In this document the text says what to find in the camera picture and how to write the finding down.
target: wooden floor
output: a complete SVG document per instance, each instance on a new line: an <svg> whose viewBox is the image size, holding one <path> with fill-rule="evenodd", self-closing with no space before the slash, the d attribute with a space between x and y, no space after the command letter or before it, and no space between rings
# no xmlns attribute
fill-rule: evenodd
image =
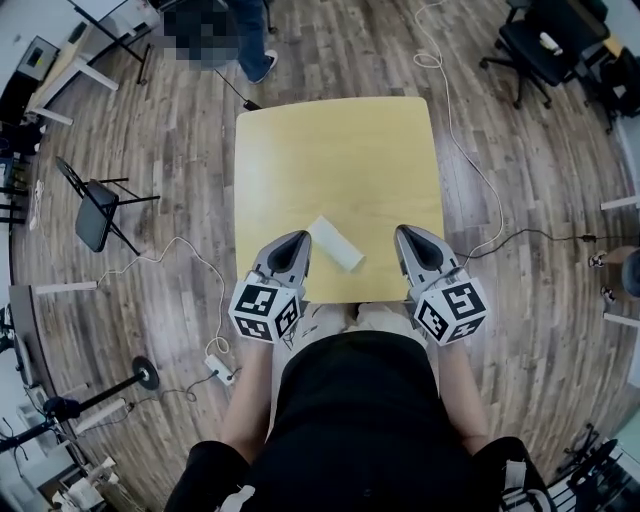
<svg viewBox="0 0 640 512"><path fill-rule="evenodd" d="M427 47L413 23L422 4L394 0L278 0L280 29L269 46L280 54L275 72L250 86L230 65L227 77L264 107L350 96L422 96L429 105L440 166L447 240L466 252L498 229L491 192L453 145L443 79L412 62ZM453 128L471 158L495 184L505 211L505 234L523 227L555 236L638 232L633 209L603 213L601 201L633 193L621 150L604 133L597 107L586 109L579 84L552 90L545 110L527 86L522 110L513 109L511 70L483 71L507 14L502 0L450 0L424 15L444 54L451 86ZM190 240L223 273L228 298L235 282L233 230L234 128L241 101L211 72L151 58L146 87L135 85L137 66L124 52L97 68L117 80L117 93L82 76L53 109L75 118L51 124L34 165L45 183L42 233L16 229L16 281L49 284L98 279L128 264L132 253L117 239L93 254L74 235L79 200L55 170L63 156L85 178L129 176L138 194L160 194L156 204L119 213L122 231L146 255L158 257L176 235ZM596 246L551 243L536 234L509 242L470 264L482 281L493 315L473 339L472 362L494 435L517 435L547 478L562 449L586 421L604 432L640 404L626 384L636 332L602 321L598 290L606 272L589 269ZM184 388L208 375L204 345L218 324L220 283L183 245L162 264L136 264L97 292L42 296L37 314L47 360L59 392L82 382L86 398L125 378L129 362L147 354L163 389ZM626 313L638 309L617 308ZM242 365L242 343L232 339L224 357ZM109 454L124 483L160 510L179 477L189 448L216 438L229 390L216 381L195 388L198 401L176 393L147 401L123 423L87 433L93 456ZM138 389L128 400L148 396Z"/></svg>

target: jeans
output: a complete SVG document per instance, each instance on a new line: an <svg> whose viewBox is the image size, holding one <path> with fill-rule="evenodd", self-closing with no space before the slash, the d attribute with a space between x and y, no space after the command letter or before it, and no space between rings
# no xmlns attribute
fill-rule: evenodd
<svg viewBox="0 0 640 512"><path fill-rule="evenodd" d="M264 4L262 0L227 0L240 37L238 62L251 82L269 71L271 60L264 54Z"/></svg>

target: folding chair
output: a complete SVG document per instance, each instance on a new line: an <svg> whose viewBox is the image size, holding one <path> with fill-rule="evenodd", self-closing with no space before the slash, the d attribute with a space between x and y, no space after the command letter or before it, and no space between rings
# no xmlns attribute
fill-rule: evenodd
<svg viewBox="0 0 640 512"><path fill-rule="evenodd" d="M82 198L76 217L76 235L80 237L87 247L93 252L101 252L107 242L107 236L111 232L127 244L136 256L140 256L140 252L122 234L118 226L114 224L113 217L118 206L153 201L154 199L160 199L160 196L137 196L120 185L120 182L129 181L129 178L82 181L71 166L60 157L56 157L56 166ZM109 190L104 186L104 183L113 183L116 187L135 197L135 199L120 201L118 194Z"/></svg>

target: black shirt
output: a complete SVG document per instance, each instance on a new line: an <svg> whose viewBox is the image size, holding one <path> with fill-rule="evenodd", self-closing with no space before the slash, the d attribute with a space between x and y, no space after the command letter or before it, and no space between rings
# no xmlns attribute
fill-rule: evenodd
<svg viewBox="0 0 640 512"><path fill-rule="evenodd" d="M525 487L544 489L516 438L468 454L415 340L357 331L287 364L273 430L252 466L227 445L199 443L165 510L215 510L250 485L242 512L495 512L507 460L525 460Z"/></svg>

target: black chair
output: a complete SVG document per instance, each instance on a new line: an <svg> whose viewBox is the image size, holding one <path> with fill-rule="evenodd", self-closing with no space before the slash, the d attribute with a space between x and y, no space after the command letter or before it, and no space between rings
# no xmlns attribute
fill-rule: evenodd
<svg viewBox="0 0 640 512"><path fill-rule="evenodd" d="M154 199L160 199L160 196L139 197L135 195L120 185L120 182L129 181L129 178L82 181L71 166L60 157L56 157L56 166L82 198L76 217L76 234L89 249L93 252L101 252L107 242L107 236L111 232L127 244L136 256L140 256L136 248L122 234L118 226L114 224L113 217L118 206L153 201ZM118 194L109 190L104 186L104 183L113 183L135 197L135 199L120 201Z"/></svg>
<svg viewBox="0 0 640 512"><path fill-rule="evenodd" d="M540 43L540 34L546 32L562 48L554 55ZM606 25L578 0L534 0L524 19L500 27L497 49L504 49L510 59L484 57L480 67L489 63L515 69L518 73L518 97L513 103L522 106L525 80L529 80L545 97L544 106L551 108L551 97L542 81L556 87L575 78L574 69L584 50L609 37Z"/></svg>
<svg viewBox="0 0 640 512"><path fill-rule="evenodd" d="M507 3L509 4L509 16L507 16L507 23L511 23L513 21L520 9L528 9L531 7L532 2L533 0L507 0ZM604 23L604 20L607 19L609 8L602 2L602 0L580 0L580 3L584 5L598 21Z"/></svg>
<svg viewBox="0 0 640 512"><path fill-rule="evenodd" d="M623 48L614 61L602 62L600 78L590 77L588 85L595 101L600 102L607 113L607 134L613 131L613 121L618 116L640 115L640 61L629 49ZM590 101L593 100L585 101L585 106L589 106Z"/></svg>

